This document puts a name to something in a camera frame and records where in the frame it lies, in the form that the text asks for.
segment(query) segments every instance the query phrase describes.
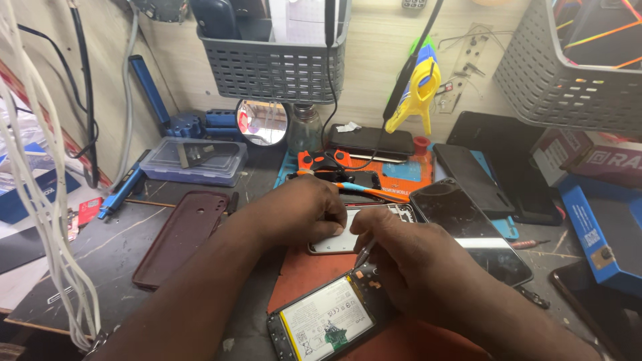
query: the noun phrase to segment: gray plastic basket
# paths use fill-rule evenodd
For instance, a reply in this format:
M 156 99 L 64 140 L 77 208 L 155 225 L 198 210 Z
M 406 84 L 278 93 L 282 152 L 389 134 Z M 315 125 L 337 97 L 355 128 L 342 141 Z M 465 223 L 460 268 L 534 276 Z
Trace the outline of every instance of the gray plastic basket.
M 330 49 L 330 77 L 337 97 L 343 85 L 345 38 L 352 0 L 340 0 L 337 40 Z M 218 94 L 286 103 L 332 104 L 325 45 L 280 44 L 198 37 L 216 79 Z
M 642 71 L 574 66 L 550 0 L 532 0 L 494 75 L 518 118 L 573 130 L 642 132 Z

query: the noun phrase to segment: phone battery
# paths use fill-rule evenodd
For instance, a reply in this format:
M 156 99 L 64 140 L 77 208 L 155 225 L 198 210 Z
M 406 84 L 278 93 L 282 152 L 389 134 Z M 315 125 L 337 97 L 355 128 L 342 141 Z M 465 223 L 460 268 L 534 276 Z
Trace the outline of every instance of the phone battery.
M 321 360 L 374 325 L 348 276 L 285 308 L 281 320 L 300 361 Z

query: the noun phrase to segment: workbench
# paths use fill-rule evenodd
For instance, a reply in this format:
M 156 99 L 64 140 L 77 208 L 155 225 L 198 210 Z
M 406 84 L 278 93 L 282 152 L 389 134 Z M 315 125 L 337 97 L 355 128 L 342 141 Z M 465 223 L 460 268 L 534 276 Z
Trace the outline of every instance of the workbench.
M 108 222 L 94 219 L 80 233 L 72 243 L 74 256 L 96 285 L 105 330 L 113 330 L 151 294 L 132 284 L 132 273 L 185 192 L 211 189 L 231 195 L 238 191 L 241 208 L 273 188 L 285 148 L 251 147 L 249 151 L 244 173 L 234 188 L 147 180 L 143 192 L 130 197 L 132 202 L 125 202 Z M 585 258 L 570 219 L 559 227 L 516 226 L 519 240 L 551 240 L 518 251 L 534 273 L 533 281 L 524 287 L 551 302 L 547 311 L 551 317 L 579 337 L 593 341 L 594 335 L 548 281 L 552 270 Z M 234 339 L 234 346 L 223 350 L 221 343 L 217 360 L 277 360 L 267 334 L 266 308 L 285 252 L 285 247 L 271 249 L 254 267 L 223 334 L 222 340 Z M 47 303 L 55 294 L 49 277 L 43 277 L 6 321 L 66 333 L 67 315 L 62 304 L 59 300 Z

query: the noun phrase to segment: blue box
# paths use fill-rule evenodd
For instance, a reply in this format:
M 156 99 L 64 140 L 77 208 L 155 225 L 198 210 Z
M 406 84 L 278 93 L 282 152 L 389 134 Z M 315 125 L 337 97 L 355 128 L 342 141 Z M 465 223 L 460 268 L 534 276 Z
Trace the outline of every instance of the blue box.
M 597 283 L 642 297 L 642 192 L 578 175 L 559 191 Z
M 36 183 L 43 190 L 47 199 L 53 202 L 56 199 L 56 190 L 58 188 L 56 164 L 51 156 L 36 143 L 24 146 L 24 150 L 29 159 L 32 174 L 36 176 Z M 18 196 L 18 191 L 15 189 L 9 162 L 10 159 L 7 159 L 6 155 L 0 157 L 0 220 L 15 224 L 29 216 L 29 213 L 24 208 L 20 196 Z M 80 187 L 80 183 L 67 172 L 65 172 L 65 180 L 67 193 Z

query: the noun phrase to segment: wooden wall panel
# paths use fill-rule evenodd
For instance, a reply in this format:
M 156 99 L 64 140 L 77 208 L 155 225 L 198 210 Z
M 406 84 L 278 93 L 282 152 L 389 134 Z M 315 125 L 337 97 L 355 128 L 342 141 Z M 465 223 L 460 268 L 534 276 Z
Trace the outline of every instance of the wooden wall panel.
M 18 23 L 49 35 L 58 44 L 69 63 L 78 84 L 81 100 L 85 104 L 78 42 L 66 1 L 12 0 L 12 5 Z M 125 0 L 84 0 L 80 1 L 78 10 L 89 50 L 95 118 L 100 127 L 100 136 L 96 143 L 98 166 L 114 180 L 125 137 L 125 89 L 121 66 L 129 39 L 132 11 Z M 62 126 L 83 146 L 87 142 L 83 129 L 86 117 L 73 101 L 69 81 L 53 47 L 47 40 L 35 35 L 24 32 L 21 35 L 25 50 L 40 71 L 56 103 Z M 134 54 L 144 57 L 169 113 L 176 113 L 177 107 L 140 31 Z M 3 36 L 0 36 L 0 58 L 18 74 L 13 53 Z M 131 71 L 130 74 L 134 101 L 134 131 L 128 166 L 131 166 L 145 149 L 155 147 L 161 138 L 156 115 L 148 105 L 134 72 Z
M 353 0 L 343 94 L 333 123 L 355 121 L 360 125 L 380 126 L 385 103 L 407 59 L 410 44 L 421 34 L 434 4 L 435 0 L 429 0 L 426 9 L 416 12 L 402 9 L 401 2 L 396 0 Z M 447 0 L 431 36 L 439 41 L 463 35 L 472 22 L 493 25 L 494 30 L 514 30 L 527 6 L 528 0 L 513 0 L 493 7 L 481 6 L 471 0 Z M 141 29 L 181 111 L 233 109 L 236 106 L 237 100 L 223 98 L 216 92 L 214 76 L 203 45 L 196 36 L 196 22 L 192 17 L 182 24 L 141 19 Z M 498 37 L 504 46 L 508 45 L 510 35 Z M 447 51 L 438 51 L 444 79 L 451 74 L 460 48 L 461 42 Z M 492 81 L 502 54 L 501 48 L 490 40 L 478 62 L 487 76 L 474 75 L 472 79 L 483 99 L 468 85 L 454 114 L 432 117 L 432 140 L 445 141 L 462 110 L 514 114 Z M 319 107 L 322 118 L 330 114 L 332 107 Z M 399 129 L 417 135 L 423 133 L 420 123 L 404 122 Z

